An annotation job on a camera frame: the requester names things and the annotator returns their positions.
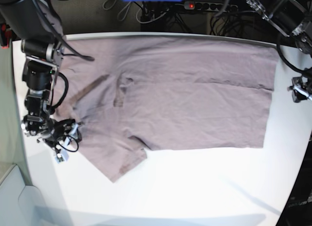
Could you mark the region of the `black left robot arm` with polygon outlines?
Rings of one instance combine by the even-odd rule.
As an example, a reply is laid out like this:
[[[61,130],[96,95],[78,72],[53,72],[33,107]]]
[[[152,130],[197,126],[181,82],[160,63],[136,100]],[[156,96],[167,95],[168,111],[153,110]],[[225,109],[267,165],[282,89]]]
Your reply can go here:
[[[246,0],[246,3],[279,32],[276,49],[281,60],[293,71],[311,79],[311,68],[301,70],[285,58],[281,50],[281,40],[293,39],[302,53],[311,55],[312,12],[297,0]]]

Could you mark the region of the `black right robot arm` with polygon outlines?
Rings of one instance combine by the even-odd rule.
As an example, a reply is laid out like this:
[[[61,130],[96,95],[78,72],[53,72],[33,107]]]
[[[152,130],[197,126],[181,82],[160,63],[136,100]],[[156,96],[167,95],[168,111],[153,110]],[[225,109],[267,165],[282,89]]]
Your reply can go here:
[[[71,142],[78,144],[82,138],[80,124],[74,119],[54,120],[51,116],[63,103],[69,82],[59,69],[65,56],[86,61],[91,56],[77,52],[66,41],[59,15],[51,0],[0,0],[2,28],[9,27],[21,39],[21,51],[26,55],[22,81],[28,87],[24,105],[27,115],[22,120],[24,132],[39,135],[56,153],[67,150]]]

